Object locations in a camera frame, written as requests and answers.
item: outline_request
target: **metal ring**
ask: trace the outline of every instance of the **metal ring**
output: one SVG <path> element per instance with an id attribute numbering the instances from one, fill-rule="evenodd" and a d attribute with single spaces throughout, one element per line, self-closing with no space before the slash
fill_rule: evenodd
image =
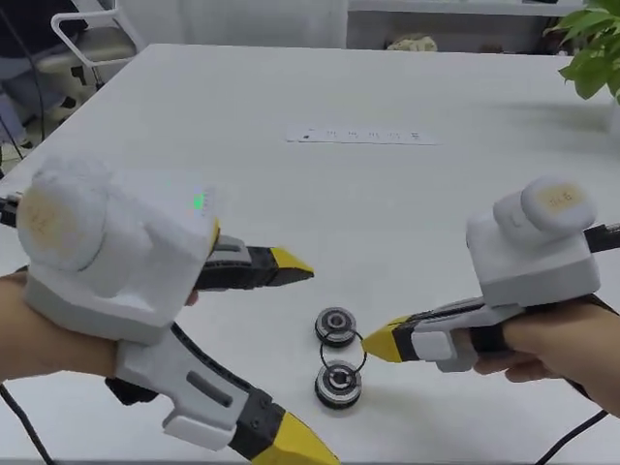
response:
<path id="1" fill-rule="evenodd" d="M 359 334 L 359 332 L 354 331 L 354 334 L 356 335 L 357 339 L 359 339 L 359 342 L 361 343 L 364 338 L 362 337 L 361 334 Z M 327 371 L 331 371 L 331 366 L 329 365 L 329 363 L 327 363 L 326 361 L 326 355 L 325 355 L 325 346 L 326 343 L 322 342 L 321 343 L 321 347 L 319 348 L 319 355 L 321 356 L 321 363 L 323 364 L 323 366 L 325 367 L 325 369 Z M 353 372 L 354 375 L 356 375 L 357 373 L 359 373 L 361 371 L 361 369 L 364 367 L 364 365 L 366 364 L 366 360 L 368 359 L 368 353 L 366 351 L 364 351 L 364 358 L 361 361 L 361 364 L 359 365 L 358 368 L 356 368 Z"/>

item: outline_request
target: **floor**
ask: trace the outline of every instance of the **floor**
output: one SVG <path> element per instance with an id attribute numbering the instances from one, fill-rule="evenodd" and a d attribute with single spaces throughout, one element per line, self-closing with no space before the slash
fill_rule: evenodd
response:
<path id="1" fill-rule="evenodd" d="M 49 136 L 53 132 L 53 124 L 51 122 L 46 122 L 46 135 Z M 41 143 L 41 122 L 34 121 L 26 128 L 28 133 L 28 138 L 32 141 L 32 143 L 37 146 Z M 32 151 L 32 149 L 24 149 L 20 148 L 19 152 L 22 157 L 27 157 L 28 154 Z M 19 154 L 15 150 L 15 148 L 10 143 L 2 144 L 2 171 L 7 174 L 11 171 L 17 164 L 20 162 Z"/>
<path id="2" fill-rule="evenodd" d="M 79 92 L 75 94 L 75 96 L 77 97 L 78 101 L 83 105 L 83 103 L 90 97 L 92 97 L 94 93 L 94 86 L 87 85 L 81 87 Z M 49 136 L 56 128 L 57 123 L 46 119 L 46 137 Z M 26 128 L 26 132 L 28 134 L 28 138 L 35 145 L 35 147 L 41 143 L 41 121 L 35 120 L 30 123 Z M 25 158 L 32 150 L 33 149 L 20 148 L 19 152 L 21 153 L 21 156 Z M 2 164 L 0 168 L 5 174 L 8 174 L 13 168 L 15 168 L 20 161 L 21 160 L 19 158 L 19 154 L 10 143 L 2 144 Z"/>

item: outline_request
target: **white wall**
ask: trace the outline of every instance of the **white wall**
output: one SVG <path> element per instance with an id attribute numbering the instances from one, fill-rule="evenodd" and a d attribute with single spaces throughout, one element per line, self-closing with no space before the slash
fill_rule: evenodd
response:
<path id="1" fill-rule="evenodd" d="M 97 0 L 75 0 L 84 10 Z M 543 19 L 526 16 L 354 13 L 347 0 L 122 0 L 148 43 L 264 47 L 381 48 L 399 33 L 431 34 L 440 50 L 476 51 L 497 42 L 528 48 Z"/>

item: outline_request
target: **label sticker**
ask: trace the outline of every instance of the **label sticker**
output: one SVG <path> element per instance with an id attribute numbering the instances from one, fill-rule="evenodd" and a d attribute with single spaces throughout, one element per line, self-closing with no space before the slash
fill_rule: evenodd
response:
<path id="1" fill-rule="evenodd" d="M 437 145 L 426 134 L 417 131 L 294 127 L 287 131 L 288 142 L 374 143 L 389 145 Z"/>
<path id="2" fill-rule="evenodd" d="M 572 183 L 547 187 L 536 195 L 538 201 L 551 213 L 557 214 L 583 202 L 581 189 Z"/>

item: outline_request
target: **black cable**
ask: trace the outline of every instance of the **black cable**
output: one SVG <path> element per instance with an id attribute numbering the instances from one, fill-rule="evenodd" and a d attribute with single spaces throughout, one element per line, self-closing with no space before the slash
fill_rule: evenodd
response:
<path id="1" fill-rule="evenodd" d="M 13 413 L 19 418 L 19 421 L 21 421 L 21 424 L 26 430 L 26 433 L 28 434 L 30 441 L 32 441 L 32 444 L 35 446 L 35 448 L 37 449 L 37 452 L 39 453 L 43 461 L 46 463 L 46 465 L 56 465 L 56 462 L 54 461 L 54 459 L 49 456 L 49 453 L 47 453 L 47 449 L 41 442 L 41 439 L 39 438 L 37 431 L 35 431 L 34 426 L 30 422 L 30 419 L 28 418 L 26 413 L 21 409 L 21 407 L 19 407 L 19 404 L 17 404 L 16 400 L 13 399 L 13 396 L 4 387 L 4 385 L 0 385 L 0 397 L 2 397 L 2 399 L 7 403 L 7 405 L 13 411 Z"/>
<path id="2" fill-rule="evenodd" d="M 15 138 L 13 137 L 13 134 L 11 134 L 11 131 L 9 131 L 9 126 L 7 126 L 7 123 L 4 122 L 4 119 L 2 119 L 1 114 L 0 114 L 0 124 L 2 124 L 2 128 L 4 129 L 5 133 L 7 133 L 7 135 L 9 136 L 9 140 L 11 140 L 11 144 L 13 145 L 13 148 L 15 149 L 15 151 L 17 152 L 17 155 L 19 156 L 19 160 L 23 160 L 23 155 L 21 154 L 21 150 L 19 150 L 19 145 L 17 145 L 17 142 Z"/>
<path id="3" fill-rule="evenodd" d="M 41 111 L 41 142 L 43 142 L 46 139 L 46 123 L 45 123 L 45 108 L 43 105 L 43 91 L 41 90 L 41 83 L 39 82 L 39 70 L 37 69 L 37 65 L 35 65 L 35 60 L 32 58 L 32 55 L 30 54 L 28 47 L 23 42 L 23 40 L 19 37 L 19 34 L 17 34 L 17 31 L 11 24 L 11 21 L 9 20 L 7 15 L 4 13 L 4 10 L 2 10 L 2 8 L 0 8 L 0 16 L 2 17 L 5 24 L 7 25 L 9 32 L 11 32 L 11 35 L 14 37 L 15 41 L 19 44 L 19 47 L 24 52 L 24 54 L 26 55 L 26 58 L 30 62 L 30 68 L 32 69 L 32 75 L 34 76 L 35 85 L 37 86 L 37 93 L 39 94 L 39 110 Z"/>
<path id="4" fill-rule="evenodd" d="M 549 451 L 545 455 L 543 455 L 541 457 L 541 459 L 538 462 L 536 462 L 534 465 L 546 465 L 548 463 L 548 461 L 551 460 L 553 455 L 558 453 L 563 446 L 565 446 L 568 442 L 573 440 L 575 437 L 577 437 L 579 434 L 583 433 L 588 428 L 591 428 L 592 426 L 597 424 L 599 421 L 604 419 L 607 415 L 609 415 L 609 414 L 605 410 L 601 410 L 600 412 L 598 412 L 593 417 L 591 417 L 591 418 L 587 419 L 586 421 L 584 421 L 580 426 L 575 428 L 569 434 L 567 434 L 562 439 L 560 439 L 560 441 L 555 443 L 555 445 L 551 449 L 549 449 Z"/>

